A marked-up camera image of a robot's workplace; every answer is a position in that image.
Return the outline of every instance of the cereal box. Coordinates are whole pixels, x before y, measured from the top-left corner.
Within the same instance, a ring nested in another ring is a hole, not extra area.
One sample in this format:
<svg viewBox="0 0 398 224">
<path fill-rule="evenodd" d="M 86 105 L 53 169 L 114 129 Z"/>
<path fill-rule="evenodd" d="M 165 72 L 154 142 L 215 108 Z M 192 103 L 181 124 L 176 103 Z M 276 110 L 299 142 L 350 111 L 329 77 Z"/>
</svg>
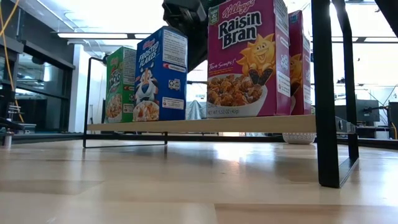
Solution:
<svg viewBox="0 0 398 224">
<path fill-rule="evenodd" d="M 283 0 L 209 9 L 208 118 L 290 114 L 288 25 Z"/>
<path fill-rule="evenodd" d="M 106 62 L 106 122 L 132 122 L 135 74 L 135 50 L 121 47 L 108 56 Z"/>
<path fill-rule="evenodd" d="M 135 121 L 185 119 L 188 40 L 162 27 L 137 46 Z"/>
<path fill-rule="evenodd" d="M 311 114 L 311 72 L 309 33 L 303 26 L 303 12 L 289 14 L 290 111 L 292 115 Z"/>
</svg>

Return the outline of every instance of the fluorescent light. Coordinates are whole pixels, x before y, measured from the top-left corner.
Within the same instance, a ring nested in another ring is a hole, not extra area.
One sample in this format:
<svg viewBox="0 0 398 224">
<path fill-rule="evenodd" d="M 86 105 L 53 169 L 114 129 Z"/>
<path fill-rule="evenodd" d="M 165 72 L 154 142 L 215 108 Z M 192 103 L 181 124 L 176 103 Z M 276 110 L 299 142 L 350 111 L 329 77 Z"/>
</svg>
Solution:
<svg viewBox="0 0 398 224">
<path fill-rule="evenodd" d="M 107 33 L 58 33 L 58 36 L 66 39 L 127 39 L 127 34 Z"/>
<path fill-rule="evenodd" d="M 145 39 L 150 36 L 150 34 L 134 34 L 137 39 Z"/>
<path fill-rule="evenodd" d="M 353 37 L 353 42 L 358 40 L 357 37 Z M 343 37 L 331 37 L 332 42 L 343 42 Z"/>
<path fill-rule="evenodd" d="M 367 37 L 365 42 L 397 42 L 397 37 Z"/>
</svg>

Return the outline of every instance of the black metal leg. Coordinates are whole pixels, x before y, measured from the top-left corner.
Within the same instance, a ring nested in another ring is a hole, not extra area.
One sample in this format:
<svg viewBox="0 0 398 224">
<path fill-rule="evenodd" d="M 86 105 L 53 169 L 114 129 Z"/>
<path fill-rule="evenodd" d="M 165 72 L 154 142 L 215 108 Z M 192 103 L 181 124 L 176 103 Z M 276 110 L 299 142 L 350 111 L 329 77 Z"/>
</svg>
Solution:
<svg viewBox="0 0 398 224">
<path fill-rule="evenodd" d="M 167 132 L 164 133 L 164 154 L 167 155 Z"/>
<path fill-rule="evenodd" d="M 167 144 L 167 132 L 164 133 L 164 144 Z"/>
<path fill-rule="evenodd" d="M 333 0 L 343 31 L 348 121 L 356 124 L 352 33 L 344 0 Z M 349 158 L 338 162 L 336 140 L 333 59 L 329 0 L 312 0 L 315 106 L 317 119 L 318 177 L 325 187 L 341 187 L 352 172 L 358 154 L 358 138 L 349 134 Z"/>
<path fill-rule="evenodd" d="M 353 33 L 344 0 L 333 0 L 333 4 L 336 7 L 337 18 L 343 33 L 347 121 L 356 126 Z M 352 160 L 356 160 L 359 157 L 357 134 L 348 135 L 348 152 L 349 158 Z"/>
<path fill-rule="evenodd" d="M 318 178 L 325 187 L 340 187 L 335 124 L 330 0 L 312 0 L 312 33 L 317 119 Z"/>
<path fill-rule="evenodd" d="M 107 147 L 137 147 L 137 146 L 164 146 L 164 143 L 161 144 L 134 144 L 134 145 L 123 145 L 123 146 L 89 146 L 85 147 L 85 149 L 100 149 Z"/>
<path fill-rule="evenodd" d="M 86 105 L 85 105 L 85 125 L 83 132 L 83 148 L 87 148 L 86 140 L 87 140 L 87 119 L 88 119 L 88 99 L 90 98 L 90 80 L 91 80 L 91 60 L 99 60 L 98 58 L 90 57 L 88 59 L 88 72 L 87 72 L 87 89 L 86 89 Z"/>
</svg>

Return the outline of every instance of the yellow cable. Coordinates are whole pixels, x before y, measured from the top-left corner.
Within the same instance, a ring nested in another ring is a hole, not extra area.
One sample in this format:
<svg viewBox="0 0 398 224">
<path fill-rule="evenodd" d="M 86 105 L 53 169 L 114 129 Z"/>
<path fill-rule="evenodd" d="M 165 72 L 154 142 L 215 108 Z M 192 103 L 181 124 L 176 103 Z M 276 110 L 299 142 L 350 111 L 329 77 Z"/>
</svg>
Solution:
<svg viewBox="0 0 398 224">
<path fill-rule="evenodd" d="M 10 16 L 7 18 L 6 23 L 2 26 L 2 29 L 1 29 L 1 31 L 0 31 L 0 35 L 2 35 L 2 34 L 4 33 L 4 31 L 6 31 L 6 27 L 8 26 L 8 23 L 10 22 L 12 16 L 14 15 L 15 10 L 17 10 L 18 3 L 19 3 L 19 0 L 17 0 L 17 1 L 15 2 L 15 5 L 14 5 L 14 7 L 12 8 L 12 11 L 11 11 L 11 13 L 10 13 Z"/>
<path fill-rule="evenodd" d="M 7 21 L 9 21 L 10 18 L 11 18 L 11 17 L 13 16 L 13 14 L 15 13 L 15 9 L 16 9 L 17 6 L 18 6 L 18 2 L 19 2 L 19 0 L 17 0 L 16 4 L 15 4 L 15 6 L 14 6 L 14 9 L 12 10 L 12 12 L 11 12 L 9 18 L 7 19 Z M 6 22 L 6 25 L 4 25 L 4 22 L 3 22 L 3 19 L 2 19 L 1 7 L 0 7 L 0 21 L 1 21 L 1 27 L 3 27 L 3 28 L 2 28 L 2 31 L 1 31 L 0 33 L 3 34 L 3 33 L 4 33 L 4 30 L 6 30 L 6 27 L 7 27 L 8 23 Z M 9 76 L 9 78 L 10 78 L 11 89 L 12 89 L 13 91 L 15 91 L 14 81 L 12 80 L 12 75 L 11 75 L 11 67 L 10 67 L 10 63 L 9 63 L 9 60 L 8 60 L 6 36 L 5 36 L 5 35 L 2 35 L 2 39 L 3 39 L 3 41 L 4 41 L 4 53 L 6 54 L 7 71 L 8 71 L 8 76 Z M 19 105 L 18 105 L 17 99 L 15 99 L 15 104 L 16 104 L 16 106 L 17 106 L 19 119 L 21 119 L 21 121 L 22 121 L 23 123 L 25 123 L 25 121 L 24 121 L 24 119 L 23 119 L 23 117 L 22 117 L 22 115 L 21 115 L 21 111 L 20 111 L 20 109 L 19 109 Z"/>
<path fill-rule="evenodd" d="M 396 128 L 396 126 L 394 125 L 393 122 L 391 122 L 391 124 L 392 124 L 392 127 L 394 128 L 394 132 L 396 134 L 396 140 L 397 140 L 397 128 Z"/>
</svg>

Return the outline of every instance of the purple cereal box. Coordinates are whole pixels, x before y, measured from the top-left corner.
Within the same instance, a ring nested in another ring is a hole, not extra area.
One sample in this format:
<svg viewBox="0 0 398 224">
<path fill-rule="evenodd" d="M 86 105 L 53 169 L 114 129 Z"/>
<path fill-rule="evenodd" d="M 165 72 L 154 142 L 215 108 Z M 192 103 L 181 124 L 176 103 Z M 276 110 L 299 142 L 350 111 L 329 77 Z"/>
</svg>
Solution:
<svg viewBox="0 0 398 224">
<path fill-rule="evenodd" d="M 283 0 L 209 9 L 207 117 L 290 114 L 289 18 Z"/>
<path fill-rule="evenodd" d="M 289 14 L 289 35 L 290 110 L 292 115 L 311 114 L 310 40 L 300 10 Z"/>
</svg>

